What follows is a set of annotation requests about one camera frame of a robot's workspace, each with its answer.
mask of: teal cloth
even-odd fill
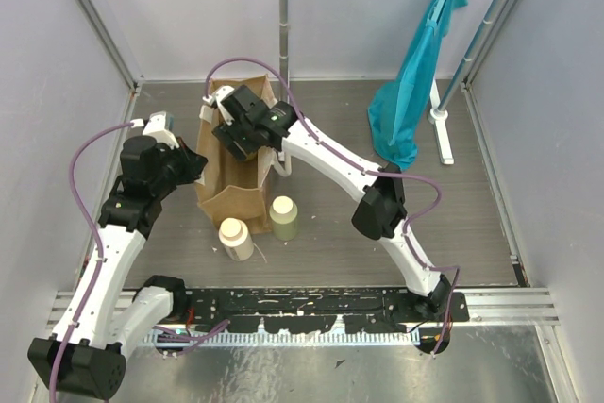
[[[467,0],[432,0],[417,27],[396,80],[377,92],[368,109],[374,148],[402,170],[417,156],[415,129],[426,109],[443,37],[454,9]],[[436,8],[442,8],[440,15]]]

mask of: clothes rack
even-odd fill
[[[436,86],[436,81],[432,81],[428,119],[434,125],[442,164],[451,165],[454,163],[451,143],[446,130],[446,119],[448,117],[446,107],[455,91],[465,84],[470,71],[474,69],[477,57],[485,47],[485,43],[492,40],[494,24],[509,1],[493,0],[491,2],[442,98]],[[289,0],[279,0],[279,72],[288,83],[290,81],[289,29]],[[280,99],[287,100],[287,94],[283,89],[280,92]]]

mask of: silver floor panel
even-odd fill
[[[379,81],[295,82],[301,109],[336,141],[370,160],[374,153],[366,107]],[[133,116],[158,110],[175,115],[175,133],[194,147],[199,128],[200,84],[145,84]],[[458,94],[447,121],[455,165],[438,157],[432,126],[417,131],[419,156],[410,172],[439,181],[441,206],[413,226],[420,243],[438,265],[459,264],[462,285],[513,285],[510,251],[478,150],[465,100]],[[220,246],[210,221],[197,207],[192,187],[180,188],[163,203],[163,213],[127,278],[141,285],[153,274],[182,277],[194,286],[364,286],[404,281],[385,250],[363,238],[350,224],[354,203],[335,183],[294,160],[294,174],[271,180],[271,194],[286,194],[298,205],[300,233],[287,242],[271,234],[254,241],[263,252],[235,262]],[[410,212],[428,204],[433,190],[406,183]]]
[[[534,327],[455,327],[435,360],[414,346],[206,347],[165,360],[143,346],[111,403],[554,401]]]

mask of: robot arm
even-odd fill
[[[212,132],[236,159],[246,160],[261,146],[268,146],[305,161],[338,183],[359,203],[352,217],[353,226],[363,236],[384,246],[405,278],[409,291],[418,296],[416,309],[428,319],[442,313],[451,286],[444,275],[429,269],[431,262],[411,230],[409,239],[423,264],[405,241],[403,222],[407,212],[402,180],[369,175],[371,171],[398,173],[396,166],[390,164],[380,169],[378,164],[360,158],[330,139],[310,120],[305,119],[305,127],[292,106],[278,102],[269,108],[245,86],[222,87],[206,102],[208,106],[202,109],[216,108],[223,114],[225,121]],[[335,159],[334,152],[363,170]]]
[[[34,339],[27,353],[46,387],[59,344],[86,292],[91,292],[90,297],[62,357],[57,389],[103,400],[117,392],[126,361],[141,338],[162,319],[179,317],[188,307],[183,280],[153,276],[130,307],[111,321],[127,273],[161,213],[161,201],[177,186],[200,178],[207,163],[175,137],[171,128],[172,117],[160,112],[150,117],[141,136],[124,142],[122,174],[116,178],[99,219],[104,246],[100,272],[92,265],[99,260],[95,248],[91,264],[52,335]]]

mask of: wooden floor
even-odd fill
[[[293,89],[302,110],[326,134],[362,157],[381,162],[371,145],[366,115],[380,85],[379,81],[295,82]],[[170,111],[175,115],[175,133],[194,149],[201,96],[199,84],[146,84],[133,118]],[[515,285],[508,244],[460,94],[450,104],[447,127],[455,157],[455,165],[447,167],[439,161],[428,121],[417,131],[419,156],[410,173],[439,181],[444,199],[413,225],[415,235],[435,264],[461,266],[462,285]],[[272,196],[286,194],[298,205],[300,232],[287,244],[270,233],[255,236],[266,262],[258,251],[247,261],[231,260],[197,207],[193,187],[183,187],[164,201],[163,213],[126,286],[137,287],[153,274],[184,278],[190,287],[404,283],[386,251],[352,227],[355,204],[335,183],[298,160],[292,176],[272,179]],[[410,212],[434,197],[426,185],[405,184]]]

